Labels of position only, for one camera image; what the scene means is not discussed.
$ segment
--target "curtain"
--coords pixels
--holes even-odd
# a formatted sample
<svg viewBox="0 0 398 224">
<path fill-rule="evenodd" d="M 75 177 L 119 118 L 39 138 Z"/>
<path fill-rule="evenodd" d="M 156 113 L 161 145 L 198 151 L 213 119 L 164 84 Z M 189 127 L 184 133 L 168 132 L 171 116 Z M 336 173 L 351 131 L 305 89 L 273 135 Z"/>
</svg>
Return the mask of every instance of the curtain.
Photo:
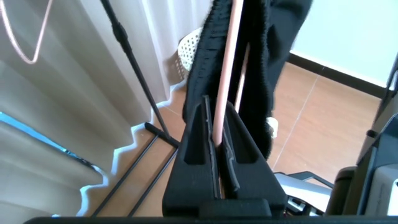
<svg viewBox="0 0 398 224">
<path fill-rule="evenodd" d="M 48 0 L 4 3 L 17 41 L 33 55 Z M 111 4 L 155 101 L 168 100 L 170 86 L 183 79 L 178 42 L 201 26 L 210 0 Z M 34 65 L 17 56 L 0 23 L 0 112 L 71 152 L 0 119 L 0 223 L 84 215 L 82 189 L 116 176 L 115 149 L 132 145 L 131 127 L 151 115 L 100 1 L 93 0 L 55 0 Z"/>
</svg>

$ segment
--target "black garment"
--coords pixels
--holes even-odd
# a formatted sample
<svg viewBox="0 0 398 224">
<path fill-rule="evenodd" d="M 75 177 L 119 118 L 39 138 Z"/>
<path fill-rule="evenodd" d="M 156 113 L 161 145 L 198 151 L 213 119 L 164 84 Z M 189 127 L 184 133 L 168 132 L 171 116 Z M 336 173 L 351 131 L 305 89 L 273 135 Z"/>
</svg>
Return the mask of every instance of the black garment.
<svg viewBox="0 0 398 224">
<path fill-rule="evenodd" d="M 239 115 L 267 159 L 271 152 L 266 118 L 273 92 L 311 0 L 246 0 L 243 4 L 228 101 L 235 101 L 246 46 L 250 53 Z M 188 121 L 203 95 L 217 96 L 232 0 L 214 0 L 187 81 L 183 119 Z"/>
</svg>

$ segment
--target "black tripod stand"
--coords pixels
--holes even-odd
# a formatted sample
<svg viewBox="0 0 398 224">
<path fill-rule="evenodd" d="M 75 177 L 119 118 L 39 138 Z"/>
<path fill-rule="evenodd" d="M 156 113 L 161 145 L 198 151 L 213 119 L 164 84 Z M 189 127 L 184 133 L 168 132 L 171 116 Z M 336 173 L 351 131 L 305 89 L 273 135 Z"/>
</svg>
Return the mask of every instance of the black tripod stand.
<svg viewBox="0 0 398 224">
<path fill-rule="evenodd" d="M 120 180 L 113 187 L 113 189 L 110 191 L 110 193 L 102 201 L 101 205 L 99 205 L 99 207 L 94 211 L 94 213 L 91 216 L 96 217 L 99 214 L 99 212 L 105 207 L 105 205 L 109 201 L 109 199 L 114 195 L 114 193 L 118 190 L 118 188 L 121 186 L 121 184 L 127 179 L 129 174 L 131 173 L 131 171 L 137 166 L 138 162 L 144 157 L 144 154 L 148 151 L 148 149 L 153 145 L 153 143 L 155 143 L 155 141 L 158 138 L 163 139 L 165 142 L 169 143 L 171 146 L 173 146 L 175 148 L 175 151 L 173 152 L 173 154 L 169 157 L 169 159 L 163 165 L 160 172 L 155 176 L 155 178 L 149 184 L 148 188 L 142 194 L 141 198 L 138 200 L 138 202 L 136 203 L 134 208 L 130 211 L 128 216 L 131 217 L 136 212 L 136 210 L 139 208 L 140 204 L 144 201 L 145 197 L 150 192 L 150 190 L 153 188 L 153 186 L 156 184 L 156 182 L 158 181 L 160 176 L 163 174 L 164 170 L 166 170 L 166 168 L 170 164 L 171 160 L 175 157 L 175 155 L 177 155 L 177 149 L 178 149 L 180 143 L 176 139 L 174 139 L 172 136 L 170 136 L 170 133 L 166 128 L 163 118 L 160 115 L 159 109 L 156 107 L 155 100 L 152 97 L 152 94 L 150 93 L 148 84 L 146 83 L 144 76 L 142 75 L 141 69 L 138 66 L 137 60 L 134 57 L 134 54 L 132 53 L 132 49 L 131 49 L 130 43 L 127 39 L 127 34 L 126 34 L 126 31 L 124 30 L 124 27 L 120 24 L 120 22 L 116 18 L 109 1 L 101 0 L 101 3 L 109 17 L 109 20 L 111 21 L 113 34 L 114 34 L 116 40 L 118 40 L 118 42 L 120 43 L 124 53 L 126 53 L 127 58 L 129 59 L 130 64 L 132 66 L 132 69 L 136 73 L 139 83 L 141 84 L 142 89 L 144 90 L 145 95 L 146 95 L 147 99 L 149 100 L 150 106 L 154 110 L 155 115 L 156 115 L 157 119 L 159 120 L 159 123 L 163 130 L 156 128 L 154 125 L 152 125 L 148 122 L 145 123 L 146 130 L 154 133 L 155 136 L 152 138 L 152 140 L 149 142 L 149 144 L 145 147 L 145 149 L 140 153 L 138 158 L 131 164 L 131 166 L 128 168 L 126 173 L 120 178 Z"/>
</svg>

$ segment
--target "black machine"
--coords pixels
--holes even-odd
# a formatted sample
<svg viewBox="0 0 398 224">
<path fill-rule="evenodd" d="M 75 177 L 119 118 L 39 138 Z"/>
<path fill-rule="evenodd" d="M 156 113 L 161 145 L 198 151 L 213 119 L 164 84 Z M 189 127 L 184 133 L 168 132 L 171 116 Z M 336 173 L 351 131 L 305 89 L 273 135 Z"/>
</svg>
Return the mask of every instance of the black machine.
<svg viewBox="0 0 398 224">
<path fill-rule="evenodd" d="M 101 2 L 131 58 L 123 27 L 109 2 Z M 211 140 L 214 110 L 204 96 L 179 144 L 163 218 L 57 217 L 26 223 L 398 223 L 393 217 L 398 215 L 397 69 L 396 61 L 357 164 L 342 169 L 334 184 L 310 172 L 273 173 L 230 103 L 223 143 L 216 149 Z M 325 187 L 305 181 L 310 178 Z"/>
</svg>

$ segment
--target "curtain fold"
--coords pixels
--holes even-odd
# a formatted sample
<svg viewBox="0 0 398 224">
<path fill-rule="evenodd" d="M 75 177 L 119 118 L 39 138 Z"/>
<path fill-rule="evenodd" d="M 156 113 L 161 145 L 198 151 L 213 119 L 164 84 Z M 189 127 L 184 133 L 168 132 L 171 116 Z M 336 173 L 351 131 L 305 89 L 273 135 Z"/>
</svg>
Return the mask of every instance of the curtain fold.
<svg viewBox="0 0 398 224">
<path fill-rule="evenodd" d="M 4 3 L 17 41 L 30 57 L 48 0 Z M 177 45 L 201 26 L 210 0 L 111 4 L 155 101 L 168 100 L 170 86 L 183 79 Z M 98 166 L 110 179 L 114 150 L 131 145 L 131 127 L 151 116 L 100 1 L 87 0 L 54 1 L 34 65 L 17 56 L 1 21 L 0 112 Z M 81 188 L 102 184 L 97 171 L 1 120 L 0 143 L 1 223 L 9 217 L 20 223 L 54 213 L 76 215 Z"/>
</svg>

